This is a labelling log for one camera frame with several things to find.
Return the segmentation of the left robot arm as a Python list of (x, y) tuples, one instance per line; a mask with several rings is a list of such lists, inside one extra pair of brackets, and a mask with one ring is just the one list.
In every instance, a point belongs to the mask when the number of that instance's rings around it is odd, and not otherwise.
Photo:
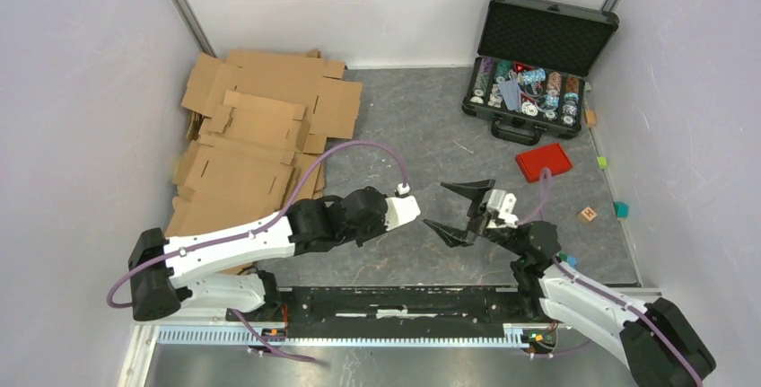
[(255, 222), (195, 236), (167, 238), (142, 232), (128, 260), (135, 321), (155, 321), (182, 309), (231, 308), (272, 321), (282, 298), (269, 274), (227, 277), (228, 268), (263, 259), (327, 252), (348, 242), (362, 245), (407, 223), (403, 198), (374, 187), (348, 196), (302, 199)]

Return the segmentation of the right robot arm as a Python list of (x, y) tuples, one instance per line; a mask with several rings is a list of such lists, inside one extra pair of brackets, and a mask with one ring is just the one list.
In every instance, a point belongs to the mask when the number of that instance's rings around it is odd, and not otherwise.
[(470, 202), (463, 229), (426, 220), (451, 248), (484, 238), (513, 254), (520, 315), (565, 324), (606, 349), (628, 368), (639, 386), (701, 386), (717, 363), (686, 316), (670, 300), (652, 302), (614, 291), (560, 257), (554, 224), (540, 219), (541, 207), (520, 219), (517, 198), (496, 189), (494, 180), (443, 183)]

